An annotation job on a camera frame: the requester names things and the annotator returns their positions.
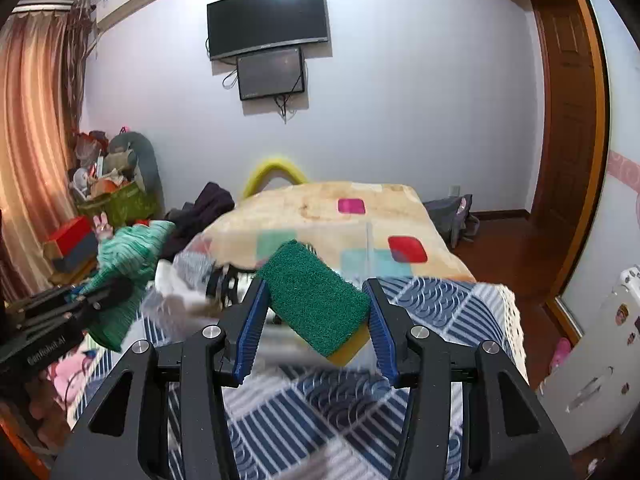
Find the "green yellow scrub sponge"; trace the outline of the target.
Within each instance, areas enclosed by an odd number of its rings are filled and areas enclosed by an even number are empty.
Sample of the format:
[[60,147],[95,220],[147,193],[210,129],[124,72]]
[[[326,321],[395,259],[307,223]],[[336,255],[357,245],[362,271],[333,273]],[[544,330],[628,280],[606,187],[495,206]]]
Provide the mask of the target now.
[[369,341],[370,299],[297,240],[282,244],[257,272],[271,310],[336,366],[346,366]]

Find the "black mesh strap garment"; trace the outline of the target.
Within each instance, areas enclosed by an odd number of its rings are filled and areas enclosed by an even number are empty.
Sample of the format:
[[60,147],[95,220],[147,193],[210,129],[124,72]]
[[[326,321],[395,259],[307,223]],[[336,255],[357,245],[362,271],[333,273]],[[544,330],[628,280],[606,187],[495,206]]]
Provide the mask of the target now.
[[214,266],[206,283],[205,296],[221,309],[238,304],[250,288],[256,269],[238,268],[231,263]]

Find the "red and grey box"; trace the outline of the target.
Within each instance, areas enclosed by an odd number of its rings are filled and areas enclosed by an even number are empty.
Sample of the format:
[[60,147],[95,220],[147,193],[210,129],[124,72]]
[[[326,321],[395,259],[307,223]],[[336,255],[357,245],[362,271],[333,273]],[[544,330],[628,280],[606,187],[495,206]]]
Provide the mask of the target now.
[[55,271],[70,273],[98,253],[98,240],[85,216],[63,224],[42,244],[44,258]]

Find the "green knitted cloth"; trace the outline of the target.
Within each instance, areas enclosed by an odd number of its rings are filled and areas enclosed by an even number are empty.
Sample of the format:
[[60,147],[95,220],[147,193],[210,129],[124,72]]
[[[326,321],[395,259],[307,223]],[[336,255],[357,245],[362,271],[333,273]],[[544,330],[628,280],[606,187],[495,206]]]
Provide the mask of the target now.
[[106,287],[110,292],[110,303],[99,310],[88,327],[100,346],[116,352],[122,350],[146,285],[155,278],[160,253],[175,227],[167,220],[123,226],[100,244],[98,272],[79,291],[89,296]]

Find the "pink rabbit doll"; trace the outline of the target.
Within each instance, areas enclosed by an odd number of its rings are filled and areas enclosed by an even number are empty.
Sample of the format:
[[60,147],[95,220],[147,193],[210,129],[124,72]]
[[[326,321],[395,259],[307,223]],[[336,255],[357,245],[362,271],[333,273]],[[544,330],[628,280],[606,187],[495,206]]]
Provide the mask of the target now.
[[101,244],[106,240],[111,240],[114,236],[114,228],[108,221],[108,217],[105,211],[100,212],[96,216],[92,217],[93,231],[96,234],[98,243]]

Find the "green box of clutter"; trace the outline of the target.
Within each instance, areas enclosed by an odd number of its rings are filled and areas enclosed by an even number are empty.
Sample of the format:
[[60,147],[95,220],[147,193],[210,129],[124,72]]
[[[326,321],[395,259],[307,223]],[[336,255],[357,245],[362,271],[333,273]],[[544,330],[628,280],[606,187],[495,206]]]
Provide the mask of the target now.
[[114,228],[156,217],[160,213],[157,200],[134,180],[134,161],[128,159],[131,151],[110,154],[112,139],[99,130],[75,136],[76,167],[68,172],[68,187],[77,210],[88,219],[105,211]]

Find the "clear plastic storage box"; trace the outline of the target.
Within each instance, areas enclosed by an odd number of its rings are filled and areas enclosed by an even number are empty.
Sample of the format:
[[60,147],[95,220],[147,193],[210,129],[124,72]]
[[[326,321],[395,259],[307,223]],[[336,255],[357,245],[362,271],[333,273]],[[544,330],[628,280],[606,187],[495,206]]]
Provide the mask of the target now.
[[406,284],[412,275],[391,252],[349,249],[341,255],[345,276],[329,268],[314,246],[294,240],[288,232],[266,231],[260,240],[274,240],[277,247],[254,268],[239,268],[209,253],[213,242],[229,237],[194,236],[186,248],[157,263],[153,286],[142,301],[141,312],[166,330],[179,324],[204,324],[220,318],[222,311],[245,297],[254,278],[268,287],[269,307],[292,330],[324,326],[351,334],[367,322],[370,299],[362,291],[364,271],[374,263],[381,282]]

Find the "blue white patterned cloth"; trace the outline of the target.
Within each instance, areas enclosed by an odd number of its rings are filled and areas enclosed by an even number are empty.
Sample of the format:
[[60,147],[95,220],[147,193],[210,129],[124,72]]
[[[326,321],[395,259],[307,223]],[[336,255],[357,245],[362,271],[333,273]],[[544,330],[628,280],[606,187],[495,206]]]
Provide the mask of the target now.
[[[526,370],[514,293],[504,285],[439,278],[380,278],[388,301],[455,344],[498,342]],[[386,479],[409,399],[376,370],[365,344],[335,367],[289,328],[269,322],[252,371],[224,389],[242,479]]]

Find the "pile of black clothes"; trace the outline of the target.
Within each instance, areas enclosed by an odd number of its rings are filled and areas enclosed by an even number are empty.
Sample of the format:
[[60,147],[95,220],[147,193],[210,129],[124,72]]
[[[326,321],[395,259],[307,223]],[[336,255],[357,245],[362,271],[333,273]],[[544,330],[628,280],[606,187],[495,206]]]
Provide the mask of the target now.
[[160,258],[174,260],[198,233],[233,208],[232,195],[217,183],[208,182],[194,203],[184,203],[181,209],[171,209],[166,214],[165,220],[171,222],[174,229],[164,241]]

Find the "grey green plush toy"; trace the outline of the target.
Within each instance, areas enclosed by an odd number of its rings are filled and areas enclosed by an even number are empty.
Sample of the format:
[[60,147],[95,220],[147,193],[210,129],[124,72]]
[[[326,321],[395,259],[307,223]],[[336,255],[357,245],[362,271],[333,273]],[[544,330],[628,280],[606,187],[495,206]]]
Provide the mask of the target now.
[[129,160],[134,161],[134,180],[145,194],[153,196],[160,212],[164,211],[164,196],[160,172],[151,141],[137,131],[121,131],[108,144],[108,152],[129,152]]

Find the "grey bag on floor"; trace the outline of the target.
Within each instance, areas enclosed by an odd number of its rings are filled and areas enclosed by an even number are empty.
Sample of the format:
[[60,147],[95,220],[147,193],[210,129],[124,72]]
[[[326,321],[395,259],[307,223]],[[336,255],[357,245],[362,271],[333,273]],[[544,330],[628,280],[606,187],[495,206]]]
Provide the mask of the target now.
[[423,206],[438,234],[449,248],[456,248],[460,240],[472,240],[480,229],[480,219],[471,212],[472,194],[429,200]]

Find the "beige patterned fleece blanket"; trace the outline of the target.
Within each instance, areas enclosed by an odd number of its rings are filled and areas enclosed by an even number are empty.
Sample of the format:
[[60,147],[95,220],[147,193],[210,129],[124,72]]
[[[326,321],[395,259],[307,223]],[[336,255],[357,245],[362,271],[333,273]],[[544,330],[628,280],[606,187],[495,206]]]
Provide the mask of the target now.
[[320,182],[262,191],[241,200],[189,249],[217,266],[252,270],[297,240],[346,281],[429,276],[472,282],[410,186]]

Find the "brown wooden door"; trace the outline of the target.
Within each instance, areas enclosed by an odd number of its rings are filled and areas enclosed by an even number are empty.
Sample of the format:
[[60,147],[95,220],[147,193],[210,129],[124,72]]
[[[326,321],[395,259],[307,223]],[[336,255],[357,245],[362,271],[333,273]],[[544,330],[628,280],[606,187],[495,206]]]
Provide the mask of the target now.
[[608,149],[608,69],[590,0],[532,0],[544,68],[544,140],[533,220],[558,252],[560,296],[585,248]]

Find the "yellow curved pool noodle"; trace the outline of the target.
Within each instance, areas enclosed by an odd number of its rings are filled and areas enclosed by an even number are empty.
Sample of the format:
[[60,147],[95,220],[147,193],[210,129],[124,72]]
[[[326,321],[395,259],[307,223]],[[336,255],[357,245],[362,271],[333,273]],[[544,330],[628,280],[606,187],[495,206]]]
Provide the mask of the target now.
[[262,192],[274,178],[285,180],[289,185],[309,182],[306,174],[294,162],[284,157],[270,157],[260,162],[250,174],[243,188],[242,198],[249,198]]

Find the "orange curtain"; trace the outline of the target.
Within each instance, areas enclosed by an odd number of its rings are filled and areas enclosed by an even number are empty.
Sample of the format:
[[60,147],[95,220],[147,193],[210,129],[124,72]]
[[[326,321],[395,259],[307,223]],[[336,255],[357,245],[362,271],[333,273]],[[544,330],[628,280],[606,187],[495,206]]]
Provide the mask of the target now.
[[1,274],[12,299],[48,287],[42,245],[76,216],[68,172],[92,29],[85,1],[15,13],[1,27]]

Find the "small black wall monitor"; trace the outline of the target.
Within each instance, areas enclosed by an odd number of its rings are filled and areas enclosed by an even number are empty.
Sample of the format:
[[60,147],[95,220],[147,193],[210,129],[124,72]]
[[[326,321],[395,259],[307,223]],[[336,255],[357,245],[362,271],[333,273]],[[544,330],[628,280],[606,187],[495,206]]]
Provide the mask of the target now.
[[236,59],[241,101],[306,91],[305,62],[300,47],[243,54]]

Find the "large black wall television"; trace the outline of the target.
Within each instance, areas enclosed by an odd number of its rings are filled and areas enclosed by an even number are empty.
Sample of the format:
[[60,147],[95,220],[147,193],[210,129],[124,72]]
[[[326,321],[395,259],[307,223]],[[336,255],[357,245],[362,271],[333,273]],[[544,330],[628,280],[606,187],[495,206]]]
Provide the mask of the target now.
[[206,8],[212,60],[329,40],[324,0],[218,0]]

